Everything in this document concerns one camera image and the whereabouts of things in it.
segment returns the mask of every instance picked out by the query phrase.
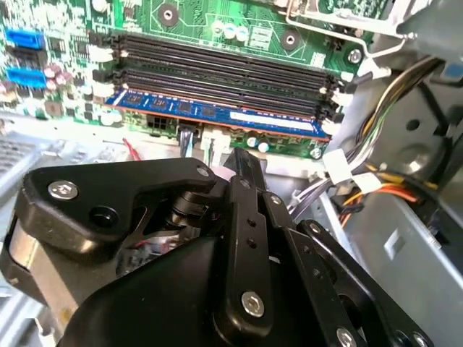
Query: silver screw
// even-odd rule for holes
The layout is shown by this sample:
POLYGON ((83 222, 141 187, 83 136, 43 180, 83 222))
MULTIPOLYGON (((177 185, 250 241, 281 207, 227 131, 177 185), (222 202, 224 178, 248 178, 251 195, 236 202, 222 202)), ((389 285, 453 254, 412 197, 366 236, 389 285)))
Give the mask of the silver screw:
POLYGON ((347 60, 353 64, 359 64, 360 61, 362 60, 362 52, 360 49, 356 48, 350 51, 349 56, 347 57, 347 60))
POLYGON ((205 168, 199 167, 199 168, 196 169, 196 171, 199 172, 204 177, 209 177, 209 173, 205 168))
POLYGON ((342 347, 357 347, 354 336, 345 327, 340 327, 336 331, 336 336, 342 347))
POLYGON ((245 311, 253 317, 260 318, 264 313, 263 301, 253 291, 247 291, 241 296, 241 304, 245 311))
POLYGON ((317 233, 317 234, 321 233, 320 228, 319 228, 316 224, 311 223, 311 224, 309 225, 309 227, 310 227, 315 233, 317 233))
POLYGON ((272 195, 270 199, 273 201, 274 204, 281 205, 281 199, 275 195, 272 195))
POLYGON ((310 155, 314 159, 320 159, 321 158, 321 149, 320 148, 314 148, 313 150, 310 151, 310 155))
POLYGON ((79 194, 79 189, 72 182, 55 181, 48 186, 48 193, 58 200, 71 200, 79 194))
POLYGON ((247 181, 245 181, 244 179, 240 180, 239 181, 241 183, 241 185, 244 187, 244 188, 247 188, 249 189, 251 186, 249 185, 249 183, 247 183, 247 181))
POLYGON ((428 347, 428 344, 426 343, 424 338, 422 338, 418 334, 413 334, 413 337, 415 338, 420 347, 428 347))

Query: white label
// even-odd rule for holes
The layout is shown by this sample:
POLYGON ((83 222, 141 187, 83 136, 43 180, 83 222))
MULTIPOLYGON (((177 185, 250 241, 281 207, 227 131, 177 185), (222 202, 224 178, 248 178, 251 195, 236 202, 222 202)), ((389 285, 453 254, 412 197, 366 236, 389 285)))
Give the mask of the white label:
POLYGON ((355 184, 360 188, 363 194, 368 194, 380 189, 383 185, 374 173, 367 172, 352 177, 355 184))
POLYGON ((301 121, 290 121, 288 119, 278 119, 273 117, 255 116, 239 112, 230 112, 230 118, 237 121, 250 121, 252 123, 276 125, 283 128, 293 128, 313 132, 313 125, 301 121))
POLYGON ((349 164, 342 149, 333 150, 323 156, 325 169, 330 175, 333 184, 346 181, 352 178, 349 164))
POLYGON ((249 40, 249 47, 263 49, 268 51, 270 41, 272 39, 272 29, 267 27, 256 27, 251 25, 251 35, 249 40))

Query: orange wire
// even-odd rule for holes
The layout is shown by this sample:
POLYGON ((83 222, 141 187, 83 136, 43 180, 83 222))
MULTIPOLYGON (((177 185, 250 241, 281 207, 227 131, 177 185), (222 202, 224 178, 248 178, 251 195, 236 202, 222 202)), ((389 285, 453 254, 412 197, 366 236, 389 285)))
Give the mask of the orange wire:
MULTIPOLYGON (((413 197, 407 190, 402 189, 399 186, 396 185, 388 185, 385 187, 382 187, 378 190, 375 190, 373 193, 387 193, 387 194, 392 194, 396 195, 397 197, 401 197, 402 199, 409 201, 409 202, 416 202, 418 199, 416 197, 413 197)), ((361 194, 359 197, 355 197, 353 200, 349 201, 346 205, 351 205, 356 202, 359 202, 362 199, 363 194, 361 194)), ((341 226, 345 227, 347 224, 347 221, 352 217, 352 214, 349 213, 348 215, 345 215, 341 218, 341 226)))

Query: capacitor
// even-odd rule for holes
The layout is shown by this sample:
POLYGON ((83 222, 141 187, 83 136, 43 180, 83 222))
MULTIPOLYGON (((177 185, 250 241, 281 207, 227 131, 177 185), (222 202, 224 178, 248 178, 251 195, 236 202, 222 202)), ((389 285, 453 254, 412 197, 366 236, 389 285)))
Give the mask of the capacitor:
POLYGON ((258 136, 256 133, 250 132, 247 135, 246 145, 251 148, 254 148, 255 146, 258 145, 258 136))
POLYGON ((100 115, 100 123, 105 127, 110 127, 114 123, 114 117, 110 113, 102 113, 100 115))
POLYGON ((43 74, 47 78, 55 78, 61 72, 61 67, 58 64, 49 64, 43 69, 43 74))
POLYGON ((233 23, 225 24, 224 26, 224 37, 227 40, 231 40, 237 34, 237 26, 233 23))
POLYGON ((68 71, 63 71, 61 74, 56 76, 56 83, 58 85, 66 85, 72 81, 72 74, 68 71))
POLYGON ((268 150, 270 150, 270 143, 266 138, 263 138, 261 141, 259 141, 258 150, 261 153, 267 153, 268 150))
POLYGON ((46 81, 46 89, 48 90, 56 90, 56 83, 53 80, 46 81))
POLYGON ((249 37, 249 30, 246 27, 239 26, 237 28, 237 40, 239 42, 246 42, 249 37))
POLYGON ((221 20, 216 20, 214 23, 211 25, 211 29, 215 34, 222 34, 222 31, 224 31, 224 22, 221 20))
POLYGON ((104 13, 108 9, 106 0, 92 0, 92 7, 95 11, 104 13))

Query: gray metal panel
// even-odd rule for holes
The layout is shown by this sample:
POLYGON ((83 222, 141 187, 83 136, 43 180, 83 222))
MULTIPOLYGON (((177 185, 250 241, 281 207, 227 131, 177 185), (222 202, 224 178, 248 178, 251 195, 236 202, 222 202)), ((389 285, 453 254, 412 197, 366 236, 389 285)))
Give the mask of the gray metal panel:
POLYGON ((463 59, 463 2, 462 0, 434 0, 429 7, 398 26, 399 34, 414 33, 413 43, 420 52, 447 61, 463 59))
POLYGON ((462 345, 463 278, 405 202, 370 195, 347 233, 368 272, 436 346, 462 345))

